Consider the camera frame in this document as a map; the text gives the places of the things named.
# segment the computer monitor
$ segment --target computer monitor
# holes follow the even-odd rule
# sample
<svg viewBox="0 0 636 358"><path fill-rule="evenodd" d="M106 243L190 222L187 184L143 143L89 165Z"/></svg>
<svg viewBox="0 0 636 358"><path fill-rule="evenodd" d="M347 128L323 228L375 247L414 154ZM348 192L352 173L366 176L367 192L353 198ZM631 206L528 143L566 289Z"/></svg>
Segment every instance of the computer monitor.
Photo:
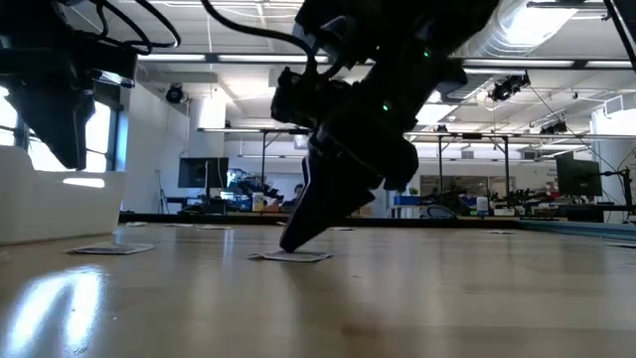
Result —
<svg viewBox="0 0 636 358"><path fill-rule="evenodd" d="M556 159L558 191L563 195L602 196L600 166L595 161Z"/></svg>
<svg viewBox="0 0 636 358"><path fill-rule="evenodd" d="M229 167L228 158L181 158L179 188L227 188Z"/></svg>

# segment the security camera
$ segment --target security camera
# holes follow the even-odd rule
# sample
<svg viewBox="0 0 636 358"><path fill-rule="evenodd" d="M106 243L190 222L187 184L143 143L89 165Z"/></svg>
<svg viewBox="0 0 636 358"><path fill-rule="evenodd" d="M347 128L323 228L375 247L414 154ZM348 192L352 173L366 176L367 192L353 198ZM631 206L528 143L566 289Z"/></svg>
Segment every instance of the security camera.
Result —
<svg viewBox="0 0 636 358"><path fill-rule="evenodd" d="M183 84L171 84L166 92L166 100L172 104L180 104L188 100L188 95L183 92Z"/></svg>

